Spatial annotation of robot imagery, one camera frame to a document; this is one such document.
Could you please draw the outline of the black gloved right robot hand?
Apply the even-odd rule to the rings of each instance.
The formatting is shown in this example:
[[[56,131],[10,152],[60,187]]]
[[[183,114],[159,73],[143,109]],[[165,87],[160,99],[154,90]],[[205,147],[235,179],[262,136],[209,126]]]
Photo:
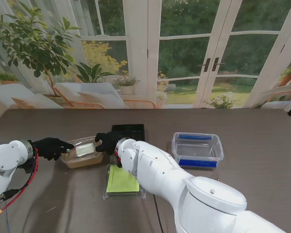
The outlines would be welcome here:
[[[95,151],[118,156],[117,144],[127,139],[129,138],[114,132],[98,133],[95,136],[95,142],[101,141],[101,144],[96,146]]]

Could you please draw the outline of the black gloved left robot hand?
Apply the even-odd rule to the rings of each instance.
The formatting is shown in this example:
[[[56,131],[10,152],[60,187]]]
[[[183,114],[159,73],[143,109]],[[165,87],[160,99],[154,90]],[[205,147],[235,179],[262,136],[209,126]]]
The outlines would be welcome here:
[[[61,157],[62,153],[67,153],[68,150],[74,149],[73,144],[52,137],[47,137],[33,142],[29,140],[29,143],[38,152],[40,157],[43,157],[48,161],[57,161]]]

